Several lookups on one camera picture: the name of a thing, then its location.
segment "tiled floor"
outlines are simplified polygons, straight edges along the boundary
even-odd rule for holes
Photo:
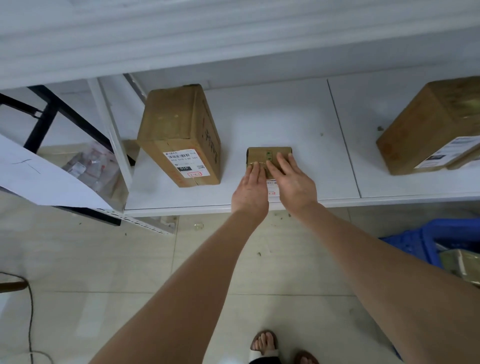
[[[380,236],[432,218],[475,217],[477,206],[332,211]],[[31,281],[34,349],[49,353],[56,364],[87,363],[227,216],[182,216],[176,237],[166,237],[0,193],[0,270]],[[26,291],[0,294],[1,363],[29,362],[23,353],[29,315]],[[270,212],[245,246],[204,362],[245,363],[252,337],[262,328],[276,332],[284,363],[297,348],[310,350],[323,364],[400,363],[328,252],[286,211]],[[36,364],[45,363],[36,354]]]

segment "left hand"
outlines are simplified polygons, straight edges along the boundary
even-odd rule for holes
[[[244,212],[260,224],[268,213],[268,190],[265,169],[255,162],[249,165],[232,196],[232,213]]]

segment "white sandal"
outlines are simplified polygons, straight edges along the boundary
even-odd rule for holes
[[[265,334],[267,332],[271,333],[272,336],[273,336],[275,350],[266,350],[265,353],[263,353],[263,355],[262,355],[262,352],[259,352],[257,350],[252,350],[252,345],[262,334]],[[266,357],[269,357],[269,356],[278,356],[278,353],[279,353],[278,352],[278,341],[276,339],[276,335],[271,330],[263,330],[263,331],[260,331],[257,335],[255,335],[255,338],[252,340],[252,343],[250,344],[250,355],[249,355],[248,362],[251,363],[255,359],[259,359],[259,358],[266,358]]]

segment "package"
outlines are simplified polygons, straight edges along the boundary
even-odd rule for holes
[[[220,183],[220,138],[200,85],[151,91],[137,143],[178,187]]]
[[[120,175],[115,155],[98,142],[90,143],[62,169],[107,197],[111,197]]]
[[[442,169],[478,145],[478,76],[426,84],[377,140],[393,175]]]
[[[459,168],[480,167],[480,146],[470,150],[468,153],[457,158],[447,166],[448,170],[457,170]]]
[[[440,259],[445,270],[480,287],[480,254],[452,249],[441,252]]]
[[[275,167],[282,170],[280,164],[276,158],[276,154],[280,152],[285,158],[288,158],[288,154],[292,152],[292,148],[289,146],[273,146],[273,147],[250,147],[247,149],[247,166],[253,162],[259,162],[260,167],[264,168],[267,176],[267,187],[269,196],[279,196],[280,191],[278,185],[273,178],[272,174],[266,166],[266,162],[269,160]]]

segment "red sticker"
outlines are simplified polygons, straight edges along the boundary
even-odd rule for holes
[[[188,172],[187,173],[189,177],[201,177],[202,173],[201,172]]]

